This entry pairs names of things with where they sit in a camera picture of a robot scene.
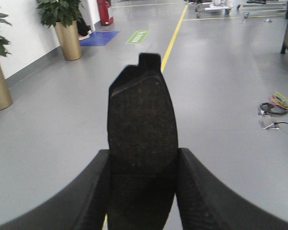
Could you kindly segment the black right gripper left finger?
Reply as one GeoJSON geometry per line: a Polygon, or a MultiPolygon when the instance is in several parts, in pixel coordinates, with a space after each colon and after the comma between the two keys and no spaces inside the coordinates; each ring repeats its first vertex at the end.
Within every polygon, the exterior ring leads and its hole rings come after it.
{"type": "Polygon", "coordinates": [[[110,192],[110,152],[102,149],[65,188],[0,230],[101,230],[110,192]]]}

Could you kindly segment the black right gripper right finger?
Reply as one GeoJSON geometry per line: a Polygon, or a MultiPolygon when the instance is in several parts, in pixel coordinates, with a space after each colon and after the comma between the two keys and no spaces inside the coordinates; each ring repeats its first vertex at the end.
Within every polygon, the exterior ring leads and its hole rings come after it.
{"type": "Polygon", "coordinates": [[[250,203],[179,149],[177,203],[184,230],[288,230],[288,222],[250,203]]]}

